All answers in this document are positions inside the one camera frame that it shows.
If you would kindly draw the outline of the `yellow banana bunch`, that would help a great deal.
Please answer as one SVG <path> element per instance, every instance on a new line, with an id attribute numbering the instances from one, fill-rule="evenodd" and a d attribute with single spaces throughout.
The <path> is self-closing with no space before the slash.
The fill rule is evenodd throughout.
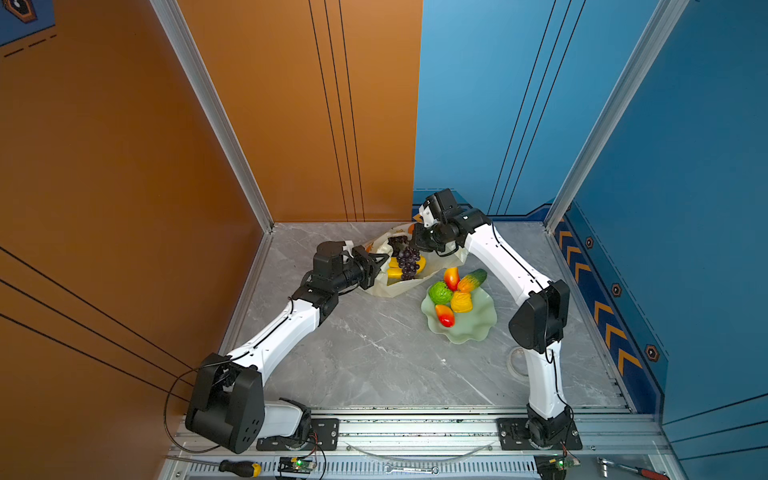
<path id="1" fill-rule="evenodd" d="M 426 266 L 426 259 L 420 256 L 416 261 L 400 262 L 391 257 L 388 265 L 387 276 L 390 280 L 410 280 L 420 274 Z"/>

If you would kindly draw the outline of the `cream plastic bag orange print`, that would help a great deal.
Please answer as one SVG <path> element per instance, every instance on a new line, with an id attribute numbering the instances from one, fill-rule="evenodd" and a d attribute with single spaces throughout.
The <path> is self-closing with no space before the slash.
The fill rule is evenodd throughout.
<path id="1" fill-rule="evenodd" d="M 444 254 L 418 251 L 411 243 L 415 226 L 416 223 L 409 223 L 393 227 L 365 245 L 368 253 L 389 256 L 367 293 L 394 298 L 430 279 L 442 280 L 444 270 L 465 263 L 467 250 L 453 243 Z"/>

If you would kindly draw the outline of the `dark purple grape bunch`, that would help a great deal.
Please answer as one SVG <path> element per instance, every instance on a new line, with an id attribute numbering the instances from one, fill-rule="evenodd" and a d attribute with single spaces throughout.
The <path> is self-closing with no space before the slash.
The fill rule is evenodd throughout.
<path id="1" fill-rule="evenodd" d="M 421 254 L 418 250 L 408 246 L 397 254 L 398 267 L 401 270 L 401 280 L 412 280 L 419 272 Z"/>

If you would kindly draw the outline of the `red yellow mango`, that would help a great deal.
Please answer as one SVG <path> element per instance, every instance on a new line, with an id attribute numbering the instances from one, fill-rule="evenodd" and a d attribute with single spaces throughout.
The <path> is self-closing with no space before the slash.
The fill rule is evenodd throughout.
<path id="1" fill-rule="evenodd" d="M 456 291 L 461 281 L 458 268 L 452 267 L 446 269 L 443 281 L 451 291 Z"/>

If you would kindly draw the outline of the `green orange papaya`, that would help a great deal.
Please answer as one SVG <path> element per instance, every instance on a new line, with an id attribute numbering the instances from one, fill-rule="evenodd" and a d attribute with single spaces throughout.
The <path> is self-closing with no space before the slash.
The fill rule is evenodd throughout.
<path id="1" fill-rule="evenodd" d="M 484 269 L 476 269 L 460 279 L 457 284 L 457 291 L 461 293 L 471 293 L 486 281 L 487 276 L 488 274 Z"/>

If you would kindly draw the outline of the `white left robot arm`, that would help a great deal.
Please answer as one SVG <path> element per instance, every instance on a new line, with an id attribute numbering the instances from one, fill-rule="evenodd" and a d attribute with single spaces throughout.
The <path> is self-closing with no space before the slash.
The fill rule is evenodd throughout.
<path id="1" fill-rule="evenodd" d="M 291 350 L 330 316 L 340 297 L 371 288 L 389 259 L 349 241 L 319 244 L 312 269 L 283 311 L 241 346 L 226 355 L 209 355 L 194 370 L 185 428 L 235 454 L 262 439 L 304 446 L 311 410 L 286 398 L 266 401 L 265 383 Z"/>

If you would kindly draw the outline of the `small red fruit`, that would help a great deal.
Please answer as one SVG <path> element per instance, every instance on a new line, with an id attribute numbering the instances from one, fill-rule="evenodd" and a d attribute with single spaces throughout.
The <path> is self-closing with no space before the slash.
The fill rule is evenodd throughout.
<path id="1" fill-rule="evenodd" d="M 439 323 L 444 328 L 452 328 L 455 325 L 455 314 L 449 306 L 442 304 L 436 305 L 435 313 Z"/>

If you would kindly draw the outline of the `light green fruit plate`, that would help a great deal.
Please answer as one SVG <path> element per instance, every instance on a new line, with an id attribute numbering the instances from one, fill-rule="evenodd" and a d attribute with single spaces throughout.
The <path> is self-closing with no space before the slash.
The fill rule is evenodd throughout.
<path id="1" fill-rule="evenodd" d="M 421 304 L 427 326 L 432 333 L 446 337 L 453 344 L 463 344 L 468 341 L 481 342 L 485 340 L 492 327 L 497 324 L 498 316 L 492 297 L 482 288 L 471 292 L 474 308 L 468 313 L 454 313 L 456 323 L 452 328 L 444 328 L 438 321 L 435 306 L 428 293 Z"/>

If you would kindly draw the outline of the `silver wrench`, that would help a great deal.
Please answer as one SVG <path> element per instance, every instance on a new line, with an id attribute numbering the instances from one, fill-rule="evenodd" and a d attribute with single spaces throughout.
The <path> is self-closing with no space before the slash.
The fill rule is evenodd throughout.
<path id="1" fill-rule="evenodd" d="M 440 473 L 440 469 L 434 467 L 422 467 L 422 466 L 405 466 L 405 465 L 392 465 L 386 464 L 384 471 L 387 474 L 404 473 L 404 474 L 427 474 L 437 475 Z"/>

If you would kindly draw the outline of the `green circuit board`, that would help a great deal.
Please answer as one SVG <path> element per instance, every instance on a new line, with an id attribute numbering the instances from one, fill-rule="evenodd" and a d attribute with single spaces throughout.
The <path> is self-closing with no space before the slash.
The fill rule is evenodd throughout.
<path id="1" fill-rule="evenodd" d="M 317 469 L 317 462 L 304 457 L 281 457 L 277 472 L 279 476 L 309 476 Z"/>

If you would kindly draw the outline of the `small circuit board right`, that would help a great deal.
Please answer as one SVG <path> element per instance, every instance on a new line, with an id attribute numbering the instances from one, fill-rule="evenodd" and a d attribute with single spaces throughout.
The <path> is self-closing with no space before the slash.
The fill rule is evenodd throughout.
<path id="1" fill-rule="evenodd" d="M 552 467 L 557 472 L 562 472 L 563 474 L 566 474 L 566 472 L 573 467 L 573 461 L 569 457 L 551 459 L 549 461 L 549 466 Z"/>

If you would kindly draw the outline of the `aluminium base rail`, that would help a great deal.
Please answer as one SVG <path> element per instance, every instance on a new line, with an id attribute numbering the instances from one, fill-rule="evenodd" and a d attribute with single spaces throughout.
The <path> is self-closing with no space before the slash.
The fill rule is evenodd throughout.
<path id="1" fill-rule="evenodd" d="M 661 427 L 650 415 L 622 409 L 575 410 L 583 448 L 540 449 L 531 444 L 522 408 L 366 408 L 315 410 L 314 434 L 302 447 L 278 439 L 259 440 L 241 454 L 215 447 L 186 429 L 162 463 L 162 479 L 227 479 L 222 460 L 250 461 L 263 479 L 637 479 L 610 468 L 604 478 L 597 458 L 661 472 L 685 473 Z M 277 472 L 281 457 L 317 462 L 309 476 Z M 566 474 L 549 466 L 569 457 Z M 387 474 L 386 464 L 438 467 L 437 475 Z"/>

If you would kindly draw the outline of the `yellow handled screwdriver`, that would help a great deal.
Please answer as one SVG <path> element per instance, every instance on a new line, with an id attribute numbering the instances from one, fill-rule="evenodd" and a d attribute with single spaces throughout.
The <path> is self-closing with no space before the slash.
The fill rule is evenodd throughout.
<path id="1" fill-rule="evenodd" d="M 250 461 L 222 460 L 218 465 L 218 470 L 241 478 L 256 478 L 262 473 L 262 467 L 258 463 Z"/>

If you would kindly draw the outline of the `aluminium corner post right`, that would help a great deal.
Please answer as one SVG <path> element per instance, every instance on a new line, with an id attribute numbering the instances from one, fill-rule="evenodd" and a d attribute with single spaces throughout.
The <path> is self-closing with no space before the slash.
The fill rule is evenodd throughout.
<path id="1" fill-rule="evenodd" d="M 563 220 L 688 4 L 688 0 L 662 0 L 657 3 L 552 203 L 544 220 L 547 233 L 554 233 Z"/>

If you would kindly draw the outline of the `red handled tool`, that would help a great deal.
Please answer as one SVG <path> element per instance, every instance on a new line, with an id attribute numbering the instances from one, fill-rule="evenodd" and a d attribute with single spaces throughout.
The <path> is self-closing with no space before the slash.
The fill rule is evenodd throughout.
<path id="1" fill-rule="evenodd" d="M 617 463 L 617 462 L 608 460 L 608 459 L 603 458 L 603 457 L 598 457 L 597 458 L 597 464 L 599 465 L 599 467 L 601 469 L 601 474 L 602 474 L 602 476 L 604 478 L 608 477 L 608 470 L 610 468 L 613 468 L 613 469 L 622 470 L 622 471 L 625 471 L 625 472 L 629 472 L 629 473 L 638 475 L 638 476 L 640 476 L 642 478 L 645 478 L 645 479 L 650 479 L 650 480 L 670 480 L 670 477 L 667 476 L 664 473 L 657 472 L 657 471 L 654 471 L 654 470 L 649 470 L 649 469 L 642 468 L 642 467 L 635 467 L 635 466 L 631 466 L 631 465 Z"/>

